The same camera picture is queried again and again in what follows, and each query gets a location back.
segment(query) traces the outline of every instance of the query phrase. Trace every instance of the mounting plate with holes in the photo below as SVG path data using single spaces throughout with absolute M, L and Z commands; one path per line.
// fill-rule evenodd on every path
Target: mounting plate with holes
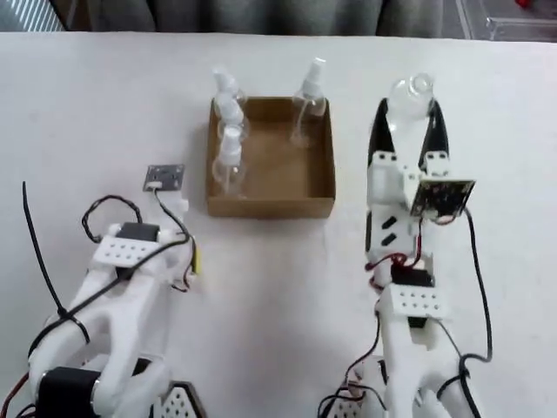
M 448 315 L 445 295 L 436 287 L 395 285 L 392 283 L 381 294 L 379 310 L 398 317 L 442 320 Z
M 174 382 L 164 400 L 159 399 L 151 408 L 150 418 L 206 418 L 193 385 Z
M 184 181 L 184 168 L 183 164 L 149 165 L 143 184 L 143 191 L 151 191 L 147 185 L 152 181 L 159 181 L 161 183 L 162 187 L 158 189 L 161 192 L 181 190 L 182 182 Z
M 107 266 L 131 267 L 159 247 L 158 242 L 104 237 L 98 245 L 93 259 L 97 263 Z

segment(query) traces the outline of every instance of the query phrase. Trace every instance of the wire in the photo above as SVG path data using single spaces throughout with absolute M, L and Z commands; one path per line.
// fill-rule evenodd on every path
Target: wire
M 177 222 L 178 226 L 180 226 L 180 229 L 182 229 L 183 224 L 181 222 L 179 222 L 179 220 L 173 215 L 171 214 L 171 212 L 168 210 L 168 208 L 166 208 L 166 206 L 162 205 L 161 207 L 163 207 L 163 210 L 169 215 L 171 216 L 171 218 Z M 81 312 L 84 308 L 86 308 L 87 306 L 89 306 L 91 303 L 93 303 L 95 300 L 97 300 L 98 298 L 100 298 L 102 295 L 104 295 L 105 293 L 109 292 L 112 288 L 114 288 L 115 286 L 117 286 L 118 284 L 129 280 L 133 274 L 143 265 L 145 264 L 147 261 L 151 260 L 153 257 L 159 255 L 160 253 L 168 250 L 169 248 L 172 248 L 174 246 L 181 246 L 183 244 L 186 244 L 189 239 L 190 239 L 190 234 L 187 232 L 187 229 L 182 230 L 184 232 L 184 238 L 177 240 L 177 241 L 172 241 L 169 242 L 168 244 L 165 244 L 163 246 L 160 246 L 159 248 L 157 248 L 156 250 L 154 250 L 152 253 L 149 253 L 147 256 L 145 256 L 144 258 L 142 258 L 140 261 L 138 261 L 135 265 L 133 265 L 130 268 L 127 268 L 124 273 L 120 274 L 119 276 L 116 277 L 116 279 L 114 279 L 113 281 L 111 281 L 108 285 L 106 285 L 105 287 L 103 287 L 102 289 L 98 290 L 96 293 L 94 293 L 92 296 L 90 296 L 89 298 L 87 298 L 86 300 L 84 300 L 83 302 L 81 302 L 79 305 L 73 307 L 70 311 L 68 311 L 68 315 L 69 316 L 73 316 L 79 312 Z M 35 338 L 35 340 L 33 342 L 31 342 L 30 345 L 30 349 L 29 349 L 29 354 L 28 356 L 30 357 L 31 354 L 33 353 L 33 351 L 35 350 L 35 348 L 38 347 L 38 345 L 40 344 L 40 342 L 44 339 L 44 337 L 46 337 L 46 335 L 48 335 L 50 332 L 52 332 L 52 330 L 56 329 L 57 327 L 60 327 L 62 324 L 64 324 L 69 318 L 67 317 L 63 317 L 60 318 L 54 322 L 52 322 L 51 324 L 49 324 L 47 327 L 45 327 L 40 333 L 39 335 Z
M 375 263 L 367 263 L 365 266 L 365 269 L 367 272 L 371 272 L 372 270 L 375 269 L 375 267 L 377 267 L 379 264 L 381 264 L 383 261 L 386 260 L 390 260 L 393 262 L 393 264 L 396 264 L 397 266 L 401 266 L 404 268 L 414 268 L 416 267 L 416 265 L 419 263 L 419 261 L 421 260 L 421 226 L 423 223 L 423 219 L 419 220 L 418 223 L 418 237 L 416 238 L 416 256 L 414 257 L 414 260 L 411 264 L 409 265 L 405 265 L 406 261 L 408 260 L 408 256 L 404 253 L 391 253 L 391 254 L 387 254 L 385 257 L 383 257 L 381 260 L 375 262 Z M 383 292 L 384 287 L 375 283 L 375 279 L 374 276 L 372 276 L 369 279 L 369 285 L 371 287 L 373 287 L 375 290 L 377 290 L 379 293 Z
M 379 312 L 375 312 L 375 317 L 377 318 L 377 333 L 375 334 L 375 341 L 373 342 L 372 347 L 364 355 L 360 356 L 355 362 L 353 362 L 350 366 L 348 366 L 348 369 L 346 370 L 345 373 L 345 379 L 344 379 L 345 384 L 348 382 L 348 375 L 350 374 L 352 369 L 355 368 L 362 361 L 364 361 L 366 358 L 368 358 L 370 355 L 372 355 L 379 344 L 379 332 L 381 329 L 381 319 L 379 317 Z
M 117 196 L 115 194 L 107 194 L 101 199 L 95 200 L 92 205 L 85 211 L 84 216 L 81 218 L 81 225 L 83 225 L 85 233 L 87 237 L 93 241 L 94 243 L 98 244 L 103 239 L 100 235 L 93 235 L 91 229 L 89 228 L 89 217 L 90 215 L 95 212 L 95 210 L 101 206 L 107 200 L 119 200 L 122 203 L 125 203 L 130 209 L 136 214 L 136 218 L 139 224 L 143 223 L 143 218 L 141 217 L 141 211 L 139 210 L 138 206 L 133 203 L 131 200 L 124 199 L 122 196 Z
M 33 249 L 35 250 L 35 255 L 37 256 L 38 266 L 41 269 L 41 273 L 43 274 L 44 281 L 46 282 L 46 286 L 49 289 L 50 295 L 56 303 L 57 306 L 57 313 L 60 318 L 67 318 L 73 321 L 81 330 L 81 333 L 84 335 L 85 342 L 89 344 L 91 341 L 89 337 L 89 333 L 87 332 L 87 328 L 85 328 L 84 324 L 82 324 L 78 319 L 75 317 L 68 315 L 68 311 L 62 305 L 62 302 L 58 298 L 56 290 L 54 290 L 54 286 L 52 285 L 52 281 L 50 281 L 49 274 L 46 270 L 46 265 L 44 264 L 43 255 L 41 254 L 41 248 L 38 244 L 37 234 L 35 233 L 35 227 L 33 226 L 33 219 L 31 217 L 30 209 L 29 209 L 29 201 L 27 199 L 27 185 L 25 182 L 22 183 L 22 194 L 23 194 L 23 212 L 25 214 L 25 221 L 27 222 L 27 227 L 29 228 L 29 235 L 31 237 L 31 242 L 33 243 Z
M 340 387 L 336 390 L 336 392 L 334 393 L 334 395 L 329 395 L 328 399 L 332 399 L 332 402 L 329 402 L 326 406 L 325 409 L 323 410 L 323 414 L 319 415 L 319 417 L 327 417 L 329 415 L 329 413 L 331 412 L 332 409 L 332 405 L 334 404 L 334 399 L 336 398 L 331 398 L 331 396 L 338 396 L 340 391 L 343 389 L 343 387 L 345 387 L 348 384 L 348 375 L 350 374 L 351 370 L 353 368 L 355 368 L 358 364 L 360 364 L 360 362 L 362 362 L 363 360 L 365 360 L 366 358 L 368 358 L 370 355 L 373 354 L 373 352 L 375 351 L 375 349 L 377 348 L 378 344 L 379 344 L 379 336 L 380 336 L 380 329 L 381 329 L 381 319 L 379 317 L 379 312 L 375 312 L 375 317 L 377 318 L 377 333 L 375 334 L 375 340 L 373 341 L 373 345 L 372 347 L 367 350 L 367 352 L 363 355 L 361 355 L 356 361 L 354 361 L 350 366 L 348 366 L 348 369 L 345 372 L 345 378 L 342 381 L 342 384 L 340 385 Z
M 6 396 L 5 401 L 2 405 L 2 411 L 0 412 L 0 418 L 6 418 L 8 416 L 8 408 L 10 407 L 10 402 L 16 397 L 17 393 L 21 390 L 25 382 L 29 379 L 29 373 L 23 375 L 23 377 L 16 383 L 13 389 Z
M 35 411 L 30 411 L 30 409 L 33 408 L 35 408 L 35 404 L 30 403 L 29 405 L 27 405 L 25 408 L 23 408 L 21 411 L 17 413 L 16 418 L 28 418 L 28 417 L 35 416 Z
M 451 344 L 453 344 L 453 347 L 454 347 L 456 353 L 459 355 L 459 357 L 462 357 L 462 353 L 461 353 L 461 351 L 459 350 L 459 346 L 456 345 L 456 342 L 454 341 L 453 336 L 451 335 L 451 333 L 449 333 L 449 330 L 446 329 L 446 326 L 445 326 L 445 324 L 443 323 L 443 321 L 442 321 L 442 320 L 438 320 L 437 318 L 434 318 L 434 317 L 432 317 L 432 316 L 427 316 L 427 318 L 430 319 L 430 320 L 434 320 L 435 322 L 437 322 L 437 323 L 441 326 L 441 328 L 443 328 L 443 331 L 445 331 L 446 336 L 447 336 L 447 337 L 449 338 L 449 340 L 451 341 Z
M 451 386 L 453 383 L 455 383 L 456 381 L 460 380 L 460 374 L 457 374 L 456 376 L 448 379 L 447 381 L 445 381 L 439 388 L 439 390 L 437 391 L 437 400 L 440 401 L 441 400 L 441 396 L 443 396 L 443 394 L 445 393 L 445 391 L 448 389 L 449 386 Z
M 181 293 L 187 293 L 190 290 L 190 284 L 188 283 L 187 280 L 187 274 L 190 271 L 193 271 L 194 273 L 197 270 L 197 264 L 196 264 L 196 260 L 197 260 L 197 251 L 198 251 L 198 246 L 195 242 L 195 239 L 193 238 L 193 236 L 190 234 L 190 232 L 188 231 L 188 229 L 185 227 L 184 222 L 182 222 L 180 219 L 178 219 L 178 217 L 163 203 L 163 201 L 160 199 L 160 197 L 158 196 L 158 190 L 157 189 L 153 189 L 153 194 L 155 195 L 155 199 L 157 199 L 158 204 L 160 205 L 161 209 L 163 210 L 163 212 L 168 215 L 173 221 L 174 223 L 176 223 L 176 225 L 178 225 L 178 227 L 180 228 L 180 233 L 182 235 L 184 235 L 185 237 L 185 243 L 189 242 L 191 239 L 191 260 L 190 260 L 190 265 L 185 269 L 184 271 L 184 275 L 182 276 L 182 281 L 184 283 L 184 288 L 182 287 L 178 287 L 176 285 L 171 285 L 171 287 L 174 290 L 178 290 Z
M 327 415 L 325 414 L 325 411 L 323 411 L 323 413 L 321 413 L 321 408 L 323 407 L 323 404 L 327 401 L 332 401 L 332 403 L 331 403 L 331 405 L 332 405 L 337 399 L 340 399 L 342 401 L 360 402 L 360 401 L 363 401 L 365 397 L 366 397 L 366 394 L 363 394 L 363 395 L 355 397 L 355 398 L 350 397 L 350 396 L 343 396 L 342 394 L 329 394 L 328 396 L 323 398 L 321 400 L 321 402 L 319 403 L 319 406 L 317 408 L 317 417 L 318 418 L 327 417 Z
M 481 270 L 480 270 L 480 261 L 478 260 L 478 248 L 476 246 L 476 232 L 474 231 L 473 227 L 473 218 L 472 214 L 465 207 L 464 213 L 466 214 L 466 218 L 468 220 L 468 226 L 470 228 L 470 243 L 472 246 L 472 256 L 473 256 L 473 265 L 476 270 L 476 276 L 478 276 L 478 285 L 480 286 L 480 293 L 481 293 L 481 302 L 484 307 L 484 315 L 486 317 L 486 333 L 487 333 L 487 355 L 481 356 L 478 354 L 465 354 L 460 358 L 459 361 L 459 375 L 460 375 L 460 385 L 462 386 L 462 392 L 464 393 L 464 397 L 472 410 L 472 415 L 474 418 L 481 418 L 480 411 L 476 403 L 473 400 L 472 394 L 470 393 L 470 387 L 468 387 L 467 378 L 467 369 L 466 369 L 466 360 L 474 359 L 484 363 L 488 363 L 493 358 L 493 331 L 492 331 L 492 324 L 491 324 L 491 315 L 489 313 L 489 305 L 487 304 L 487 295 L 486 289 L 484 287 L 484 280 L 481 277 Z
M 386 404 L 383 401 L 383 398 L 381 398 L 381 395 L 379 394 L 379 392 L 375 388 L 372 388 L 371 386 L 366 386 L 366 385 L 359 385 L 359 384 L 356 384 L 356 383 L 349 383 L 348 387 L 349 388 L 364 389 L 364 390 L 369 390 L 370 392 L 373 392 L 373 394 L 375 394 L 375 396 L 377 397 L 377 400 L 381 404 L 381 407 L 383 408 L 383 410 L 386 411 Z

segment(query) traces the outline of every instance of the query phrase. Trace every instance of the red object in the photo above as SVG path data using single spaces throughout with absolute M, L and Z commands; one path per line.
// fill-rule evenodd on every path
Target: red object
M 530 5 L 532 0 L 514 0 L 520 7 L 526 8 Z
M 11 389 L 10 393 L 6 397 L 6 400 L 3 402 L 2 412 L 0 412 L 0 418 L 6 418 L 8 416 L 8 407 L 10 406 L 10 402 L 14 397 L 17 395 L 17 392 L 23 387 L 25 382 L 29 379 L 29 373 L 26 373 L 24 377 L 22 377 L 16 386 Z

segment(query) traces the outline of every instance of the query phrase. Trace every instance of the brown cardboard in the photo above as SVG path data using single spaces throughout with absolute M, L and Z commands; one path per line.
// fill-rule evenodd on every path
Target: brown cardboard
M 245 199 L 219 195 L 211 167 L 218 153 L 218 118 L 209 119 L 205 191 L 211 216 L 258 219 L 327 218 L 336 197 L 331 112 L 311 126 L 316 144 L 294 146 L 290 98 L 250 98 L 245 115 L 252 126 L 243 143 L 247 167 Z

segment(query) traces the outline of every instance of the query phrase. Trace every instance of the clear plastic container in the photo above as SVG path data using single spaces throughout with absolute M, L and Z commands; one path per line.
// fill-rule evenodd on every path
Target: clear plastic container
M 240 142 L 250 136 L 250 121 L 245 117 L 240 105 L 227 93 L 220 93 L 216 98 L 216 109 L 220 113 L 218 138 L 223 139 L 226 126 L 236 126 L 240 130 Z
M 236 100 L 236 103 L 244 109 L 245 103 L 247 102 L 247 96 L 244 91 L 240 89 L 236 78 L 234 78 L 234 76 L 223 67 L 213 69 L 212 73 L 215 77 L 215 81 L 217 82 L 217 95 L 224 93 L 231 96 L 234 100 Z M 217 113 L 217 116 L 220 117 L 220 109 L 218 107 L 215 108 L 215 112 Z
M 433 103 L 433 78 L 418 74 L 397 81 L 387 100 L 387 121 L 391 131 L 427 118 Z
M 313 145 L 315 135 L 309 130 L 325 115 L 326 99 L 321 90 L 324 66 L 325 60 L 315 58 L 301 89 L 292 97 L 294 118 L 291 141 L 302 148 Z
M 212 164 L 212 176 L 220 185 L 224 196 L 243 197 L 245 164 L 242 160 L 241 130 L 237 126 L 226 126 L 218 150 L 218 156 Z

